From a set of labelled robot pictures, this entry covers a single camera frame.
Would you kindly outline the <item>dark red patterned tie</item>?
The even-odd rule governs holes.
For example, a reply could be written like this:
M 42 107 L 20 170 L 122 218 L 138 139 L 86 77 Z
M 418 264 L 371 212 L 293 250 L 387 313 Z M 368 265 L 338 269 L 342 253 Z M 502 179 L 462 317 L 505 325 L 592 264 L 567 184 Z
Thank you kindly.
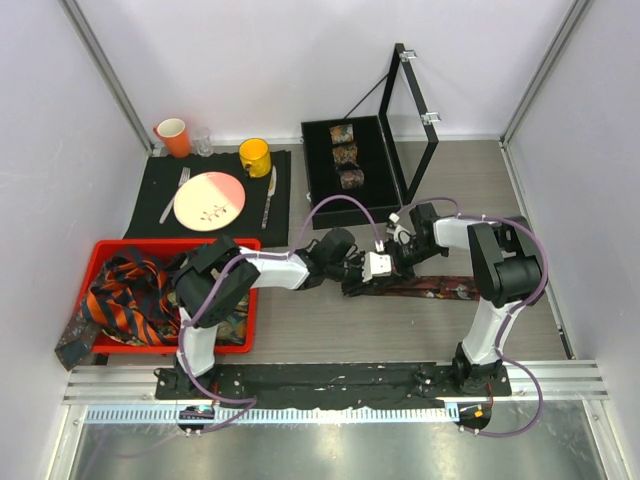
M 441 300 L 479 301 L 481 296 L 470 276 L 418 276 L 378 286 L 370 296 L 415 297 Z

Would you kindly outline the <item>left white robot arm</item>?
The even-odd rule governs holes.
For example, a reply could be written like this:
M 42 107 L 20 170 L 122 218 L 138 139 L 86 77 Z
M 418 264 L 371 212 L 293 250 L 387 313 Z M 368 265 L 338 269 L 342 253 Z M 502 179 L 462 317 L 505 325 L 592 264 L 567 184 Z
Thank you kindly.
M 203 246 L 172 281 L 180 315 L 174 362 L 179 388 L 193 399 L 211 391 L 219 325 L 251 289 L 306 290 L 326 279 L 371 280 L 368 266 L 357 267 L 347 259 L 354 247 L 353 235 L 340 227 L 305 248 L 287 253 L 241 247 L 228 236 Z

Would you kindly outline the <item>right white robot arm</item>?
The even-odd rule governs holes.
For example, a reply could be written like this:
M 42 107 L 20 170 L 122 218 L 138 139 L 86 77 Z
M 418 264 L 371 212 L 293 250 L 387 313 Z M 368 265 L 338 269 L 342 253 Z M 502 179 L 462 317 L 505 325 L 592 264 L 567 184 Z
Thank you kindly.
M 388 217 L 386 248 L 397 272 L 451 249 L 469 253 L 478 307 L 450 366 L 437 373 L 458 394 L 484 395 L 499 382 L 504 343 L 520 312 L 536 302 L 548 282 L 548 261 L 528 221 L 458 213 L 441 216 L 430 202 L 407 207 L 413 225 L 400 225 L 400 212 Z

